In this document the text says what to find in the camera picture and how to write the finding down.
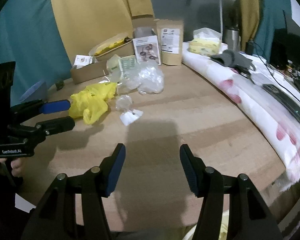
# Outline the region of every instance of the beige curtain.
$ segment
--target beige curtain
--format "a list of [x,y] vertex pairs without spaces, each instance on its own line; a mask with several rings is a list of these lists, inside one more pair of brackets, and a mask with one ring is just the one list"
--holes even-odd
[[51,0],[58,30],[70,62],[95,45],[128,32],[132,16],[153,15],[151,0]]
[[246,42],[254,39],[260,21],[260,0],[240,0],[242,17],[241,49],[245,51]]

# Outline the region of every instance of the printed photo on box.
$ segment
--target printed photo on box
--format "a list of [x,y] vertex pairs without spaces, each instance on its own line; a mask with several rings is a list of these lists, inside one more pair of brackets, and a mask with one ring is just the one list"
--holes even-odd
[[159,64],[158,47],[156,43],[137,46],[137,54],[141,61],[147,61],[148,58],[155,60]]

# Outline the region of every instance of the black cable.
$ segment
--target black cable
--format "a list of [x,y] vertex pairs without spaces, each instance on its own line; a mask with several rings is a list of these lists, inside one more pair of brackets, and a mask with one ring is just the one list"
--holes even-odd
[[269,67],[267,66],[267,64],[270,66],[271,70],[273,70],[273,68],[271,67],[271,65],[269,64],[268,60],[266,59],[266,55],[265,52],[263,51],[263,49],[260,47],[260,45],[254,41],[252,41],[253,44],[256,44],[261,50],[262,50],[262,56],[264,57],[264,59],[266,60],[266,63],[263,62],[263,60],[261,59],[260,55],[258,54],[258,49],[255,47],[256,49],[256,53],[259,57],[259,59],[261,60],[261,62],[266,66],[267,70],[269,71],[270,75],[273,77],[273,79],[277,82],[277,84],[281,87],[283,87],[285,90],[287,90],[296,100],[298,100],[300,102],[300,100],[294,95],[292,94],[287,88],[285,88],[283,85],[281,85],[275,78],[274,78],[274,73],[272,74],[271,71],[269,70]]

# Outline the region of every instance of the wall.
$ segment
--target wall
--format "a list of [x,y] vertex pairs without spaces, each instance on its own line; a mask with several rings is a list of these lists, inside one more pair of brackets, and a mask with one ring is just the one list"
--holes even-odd
[[[203,27],[220,32],[219,0],[152,0],[152,5],[156,18],[184,20],[185,41],[192,39],[193,30]],[[224,1],[224,25],[229,25],[229,6]]]

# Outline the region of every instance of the white box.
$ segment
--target white box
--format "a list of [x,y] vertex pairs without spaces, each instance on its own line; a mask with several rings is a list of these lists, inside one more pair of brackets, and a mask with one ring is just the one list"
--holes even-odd
[[158,65],[161,65],[158,37],[156,35],[133,39],[133,46],[138,63],[147,61],[149,58],[154,59]]

